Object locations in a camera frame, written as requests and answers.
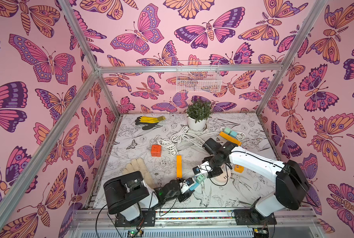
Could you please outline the green USB charger plug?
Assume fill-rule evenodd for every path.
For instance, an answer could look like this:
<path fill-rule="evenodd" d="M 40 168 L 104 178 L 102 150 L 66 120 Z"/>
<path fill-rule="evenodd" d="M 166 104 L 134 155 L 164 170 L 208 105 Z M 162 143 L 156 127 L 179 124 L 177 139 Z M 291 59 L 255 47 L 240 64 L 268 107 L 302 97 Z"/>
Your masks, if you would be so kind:
<path fill-rule="evenodd" d="M 202 174 L 197 175 L 195 177 L 196 182 L 199 183 L 199 184 L 201 184 L 205 179 L 206 179 L 205 175 L 202 175 Z"/>

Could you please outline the orange cube socket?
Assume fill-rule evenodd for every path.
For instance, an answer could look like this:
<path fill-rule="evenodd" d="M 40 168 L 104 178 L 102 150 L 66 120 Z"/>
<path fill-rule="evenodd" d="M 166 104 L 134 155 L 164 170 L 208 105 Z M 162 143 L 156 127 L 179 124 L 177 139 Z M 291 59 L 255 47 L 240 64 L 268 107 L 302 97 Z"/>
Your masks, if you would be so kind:
<path fill-rule="evenodd" d="M 161 157 L 162 155 L 162 146 L 161 145 L 152 145 L 151 146 L 151 156 L 152 157 Z"/>

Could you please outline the blue power strip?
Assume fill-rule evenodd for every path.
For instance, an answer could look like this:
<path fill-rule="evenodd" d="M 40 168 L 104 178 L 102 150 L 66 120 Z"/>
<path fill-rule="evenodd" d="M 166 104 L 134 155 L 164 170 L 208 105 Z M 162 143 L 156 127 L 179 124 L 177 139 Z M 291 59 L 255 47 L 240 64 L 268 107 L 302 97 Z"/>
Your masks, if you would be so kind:
<path fill-rule="evenodd" d="M 197 187 L 199 187 L 202 184 L 203 179 L 194 177 L 193 181 L 194 183 L 189 187 L 190 191 L 194 191 Z"/>

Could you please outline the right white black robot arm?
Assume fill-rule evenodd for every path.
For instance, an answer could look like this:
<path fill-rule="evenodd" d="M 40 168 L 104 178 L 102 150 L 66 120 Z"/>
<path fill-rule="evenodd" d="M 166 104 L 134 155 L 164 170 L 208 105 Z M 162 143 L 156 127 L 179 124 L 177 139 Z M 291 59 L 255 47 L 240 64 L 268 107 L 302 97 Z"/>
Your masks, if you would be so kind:
<path fill-rule="evenodd" d="M 202 148 L 211 156 L 205 158 L 201 165 L 201 170 L 210 178 L 218 176 L 223 165 L 231 163 L 250 169 L 275 184 L 273 192 L 252 205 L 251 215 L 264 218 L 285 208 L 298 210 L 311 188 L 304 172 L 293 160 L 268 159 L 230 141 L 221 145 L 211 138 L 204 142 Z"/>

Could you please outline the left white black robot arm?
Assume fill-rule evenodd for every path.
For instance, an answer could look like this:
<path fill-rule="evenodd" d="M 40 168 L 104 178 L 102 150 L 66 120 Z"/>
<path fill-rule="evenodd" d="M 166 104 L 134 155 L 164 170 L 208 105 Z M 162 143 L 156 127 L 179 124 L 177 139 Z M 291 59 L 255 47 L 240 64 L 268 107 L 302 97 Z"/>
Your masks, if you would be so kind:
<path fill-rule="evenodd" d="M 151 188 L 140 171 L 104 183 L 108 213 L 129 224 L 140 224 L 155 209 L 181 195 L 183 180 L 173 179 L 163 187 Z"/>

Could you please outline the pink round socket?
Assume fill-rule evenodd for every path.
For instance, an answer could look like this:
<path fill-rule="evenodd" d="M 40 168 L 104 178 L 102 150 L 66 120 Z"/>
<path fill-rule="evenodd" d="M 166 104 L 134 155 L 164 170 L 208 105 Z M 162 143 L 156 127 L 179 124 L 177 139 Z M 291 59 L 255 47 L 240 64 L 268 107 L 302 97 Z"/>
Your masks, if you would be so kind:
<path fill-rule="evenodd" d="M 226 181 L 228 181 L 229 176 L 231 176 L 231 170 L 227 170 L 226 172 L 223 172 L 222 174 L 220 174 L 219 176 L 216 176 L 214 179 L 218 182 L 218 183 L 225 183 Z"/>

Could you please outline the orange power strip rear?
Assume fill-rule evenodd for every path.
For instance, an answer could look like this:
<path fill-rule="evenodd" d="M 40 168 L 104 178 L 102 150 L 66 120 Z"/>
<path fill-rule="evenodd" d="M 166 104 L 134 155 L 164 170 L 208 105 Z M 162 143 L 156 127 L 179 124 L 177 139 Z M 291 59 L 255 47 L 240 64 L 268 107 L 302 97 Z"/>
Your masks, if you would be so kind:
<path fill-rule="evenodd" d="M 237 146 L 241 146 L 241 144 L 242 144 L 239 140 L 237 140 L 236 138 L 231 137 L 230 135 L 224 133 L 223 131 L 221 131 L 221 132 L 219 133 L 219 135 L 220 135 L 222 138 L 228 140 L 229 142 L 236 144 Z"/>

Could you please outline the small yellow power strip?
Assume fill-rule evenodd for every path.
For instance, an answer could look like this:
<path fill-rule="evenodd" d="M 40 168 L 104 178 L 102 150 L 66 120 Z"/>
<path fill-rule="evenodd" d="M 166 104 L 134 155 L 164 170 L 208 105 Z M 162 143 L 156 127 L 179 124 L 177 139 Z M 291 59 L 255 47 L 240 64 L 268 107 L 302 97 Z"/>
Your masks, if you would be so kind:
<path fill-rule="evenodd" d="M 234 166 L 234 171 L 241 174 L 244 171 L 244 167 L 240 166 L 240 165 L 235 165 Z"/>

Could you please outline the beige cloth glove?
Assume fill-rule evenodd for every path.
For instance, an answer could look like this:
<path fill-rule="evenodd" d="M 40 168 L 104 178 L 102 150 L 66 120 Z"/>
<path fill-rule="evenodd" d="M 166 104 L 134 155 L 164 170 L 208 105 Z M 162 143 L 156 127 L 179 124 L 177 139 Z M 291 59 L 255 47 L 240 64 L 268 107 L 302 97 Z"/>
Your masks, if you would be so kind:
<path fill-rule="evenodd" d="M 123 169 L 122 175 L 130 174 L 132 172 L 137 172 L 137 171 L 141 172 L 144 178 L 144 182 L 150 188 L 152 189 L 156 188 L 156 184 L 154 183 L 154 180 L 142 158 L 133 159 L 131 160 L 130 163 L 126 164 L 125 168 Z"/>

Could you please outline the potted green plant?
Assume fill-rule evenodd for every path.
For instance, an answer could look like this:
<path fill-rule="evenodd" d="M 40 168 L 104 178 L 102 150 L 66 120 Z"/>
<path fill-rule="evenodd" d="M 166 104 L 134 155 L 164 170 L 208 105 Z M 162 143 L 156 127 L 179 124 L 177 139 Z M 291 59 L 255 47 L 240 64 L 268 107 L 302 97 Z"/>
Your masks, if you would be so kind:
<path fill-rule="evenodd" d="M 193 102 L 188 106 L 188 128 L 191 131 L 203 131 L 206 127 L 206 121 L 211 115 L 211 104 L 201 100 Z"/>

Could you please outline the yellow black work gloves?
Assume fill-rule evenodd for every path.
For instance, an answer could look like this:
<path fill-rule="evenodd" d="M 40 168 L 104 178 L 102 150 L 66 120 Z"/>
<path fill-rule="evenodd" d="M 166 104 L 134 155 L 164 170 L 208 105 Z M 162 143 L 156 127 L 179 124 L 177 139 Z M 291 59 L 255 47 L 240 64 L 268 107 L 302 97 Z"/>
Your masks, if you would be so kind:
<path fill-rule="evenodd" d="M 153 118 L 153 117 L 146 117 L 141 116 L 135 120 L 136 125 L 143 125 L 142 129 L 144 131 L 160 127 L 159 123 L 165 121 L 166 118 L 164 116 Z"/>

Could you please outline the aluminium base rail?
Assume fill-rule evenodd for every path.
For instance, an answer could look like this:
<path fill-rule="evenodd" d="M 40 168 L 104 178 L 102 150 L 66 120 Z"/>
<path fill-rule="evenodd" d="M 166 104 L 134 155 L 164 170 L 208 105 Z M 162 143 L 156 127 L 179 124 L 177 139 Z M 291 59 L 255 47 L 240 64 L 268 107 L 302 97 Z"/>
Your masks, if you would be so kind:
<path fill-rule="evenodd" d="M 105 210 L 77 212 L 68 238 L 325 238 L 312 209 L 275 212 L 273 222 L 242 225 L 231 208 L 163 209 L 141 227 L 125 226 Z"/>

